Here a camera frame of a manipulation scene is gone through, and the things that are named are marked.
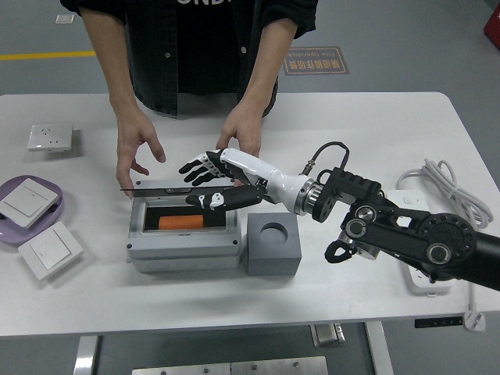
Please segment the person's right hand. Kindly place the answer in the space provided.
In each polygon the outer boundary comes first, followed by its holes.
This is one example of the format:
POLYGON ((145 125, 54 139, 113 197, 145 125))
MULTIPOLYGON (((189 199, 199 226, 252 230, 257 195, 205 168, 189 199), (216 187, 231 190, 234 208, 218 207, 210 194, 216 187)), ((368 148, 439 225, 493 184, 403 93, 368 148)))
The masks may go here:
POLYGON ((156 161, 164 163, 166 156, 159 142, 152 121, 138 108, 120 110, 117 119, 117 163, 116 179, 121 189, 128 191, 134 187, 131 170, 149 175, 148 169, 136 160, 138 149, 146 144, 156 161))

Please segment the person's left hand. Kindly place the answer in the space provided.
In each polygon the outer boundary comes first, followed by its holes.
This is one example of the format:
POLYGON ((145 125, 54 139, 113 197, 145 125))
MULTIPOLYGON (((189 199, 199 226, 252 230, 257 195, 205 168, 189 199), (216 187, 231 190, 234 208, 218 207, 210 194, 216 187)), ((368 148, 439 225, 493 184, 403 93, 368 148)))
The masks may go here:
POLYGON ((230 140, 235 138, 241 151, 258 157, 262 139, 262 114, 263 111, 254 105, 238 103, 226 118, 216 148, 227 148, 230 140))

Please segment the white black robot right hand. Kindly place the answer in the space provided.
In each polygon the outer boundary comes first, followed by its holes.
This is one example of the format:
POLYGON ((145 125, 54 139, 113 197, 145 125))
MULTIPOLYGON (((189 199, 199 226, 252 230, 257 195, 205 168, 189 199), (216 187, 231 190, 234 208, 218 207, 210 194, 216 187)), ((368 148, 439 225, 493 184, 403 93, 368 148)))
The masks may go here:
POLYGON ((235 148, 207 151, 179 169, 184 181, 199 186, 216 178, 239 180, 241 186, 215 193, 189 195, 186 203, 214 212, 226 212, 259 204, 263 199, 281 203, 303 216, 311 213, 321 191, 318 183, 300 174, 290 176, 261 159, 235 148))

